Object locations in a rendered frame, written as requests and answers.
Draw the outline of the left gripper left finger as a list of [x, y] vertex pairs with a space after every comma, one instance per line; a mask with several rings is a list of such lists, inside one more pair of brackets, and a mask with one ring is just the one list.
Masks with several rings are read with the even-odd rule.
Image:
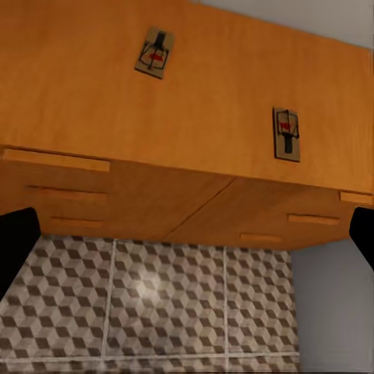
[[0, 216], [0, 302], [41, 235], [32, 207]]

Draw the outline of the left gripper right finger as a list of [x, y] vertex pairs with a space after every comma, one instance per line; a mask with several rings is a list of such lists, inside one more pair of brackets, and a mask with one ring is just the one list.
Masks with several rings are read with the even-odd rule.
[[356, 207], [349, 234], [374, 270], [374, 210]]

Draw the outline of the mousetrap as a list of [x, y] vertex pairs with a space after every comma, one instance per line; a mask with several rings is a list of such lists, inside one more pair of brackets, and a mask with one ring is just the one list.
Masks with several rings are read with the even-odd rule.
[[162, 79], [174, 40], [174, 34], [152, 25], [143, 43], [134, 70], [143, 73], [143, 75]]
[[298, 113], [273, 107], [275, 158], [299, 163], [302, 159], [298, 134]]

